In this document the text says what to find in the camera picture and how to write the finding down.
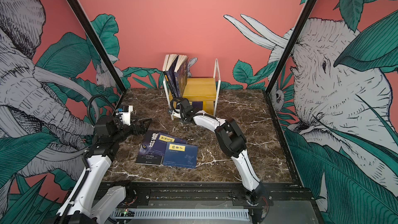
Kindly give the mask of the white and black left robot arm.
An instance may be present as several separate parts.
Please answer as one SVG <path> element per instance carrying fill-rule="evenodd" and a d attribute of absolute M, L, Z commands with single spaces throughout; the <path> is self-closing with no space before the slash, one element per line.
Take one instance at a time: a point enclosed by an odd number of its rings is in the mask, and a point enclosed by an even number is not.
<path fill-rule="evenodd" d="M 94 125 L 95 142 L 83 155 L 85 168 L 70 196 L 59 208 L 54 224 L 103 224 L 126 198 L 126 186 L 112 186 L 95 202 L 107 170 L 119 150 L 120 142 L 131 135 L 145 134 L 151 118 L 125 123 L 121 116 L 101 117 Z"/>

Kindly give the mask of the navy book with yellow label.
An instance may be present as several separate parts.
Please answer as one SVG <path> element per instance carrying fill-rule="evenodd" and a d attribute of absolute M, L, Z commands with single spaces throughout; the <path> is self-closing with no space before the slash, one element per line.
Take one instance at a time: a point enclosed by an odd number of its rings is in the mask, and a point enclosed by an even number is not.
<path fill-rule="evenodd" d="M 177 144 L 186 144 L 187 141 L 176 138 L 174 136 L 170 136 L 165 133 L 158 133 L 155 135 L 156 139 L 154 141 L 153 146 L 151 147 L 151 153 L 159 156 L 164 156 L 166 147 L 168 143 L 177 143 Z"/>

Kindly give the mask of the purple book with old man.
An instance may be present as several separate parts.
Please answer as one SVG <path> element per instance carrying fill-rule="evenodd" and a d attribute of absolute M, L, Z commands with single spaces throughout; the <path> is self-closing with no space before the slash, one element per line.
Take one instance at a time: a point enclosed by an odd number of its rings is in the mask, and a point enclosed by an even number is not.
<path fill-rule="evenodd" d="M 171 54 L 168 55 L 168 60 L 166 63 L 166 68 L 164 71 L 166 72 L 166 77 L 170 82 L 170 89 L 172 90 L 173 97 L 179 97 L 179 90 L 177 89 L 177 79 L 175 76 L 175 68 L 177 67 L 179 55 Z"/>

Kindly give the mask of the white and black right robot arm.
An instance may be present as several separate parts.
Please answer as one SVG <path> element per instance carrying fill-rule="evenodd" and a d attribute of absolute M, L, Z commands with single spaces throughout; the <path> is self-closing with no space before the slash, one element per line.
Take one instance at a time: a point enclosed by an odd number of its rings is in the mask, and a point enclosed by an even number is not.
<path fill-rule="evenodd" d="M 240 174 L 249 204 L 272 204 L 269 192 L 256 175 L 250 162 L 247 139 L 233 118 L 217 118 L 204 110 L 193 107 L 187 98 L 182 97 L 172 99 L 170 108 L 183 123 L 194 123 L 214 132 L 221 150 L 233 160 Z"/>

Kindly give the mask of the blue book with yellow label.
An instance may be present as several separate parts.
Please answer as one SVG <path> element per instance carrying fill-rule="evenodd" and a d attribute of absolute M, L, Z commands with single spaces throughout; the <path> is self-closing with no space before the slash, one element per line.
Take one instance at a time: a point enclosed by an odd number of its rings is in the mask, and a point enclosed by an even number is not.
<path fill-rule="evenodd" d="M 198 147 L 188 144 L 168 143 L 162 164 L 169 167 L 195 169 Z"/>

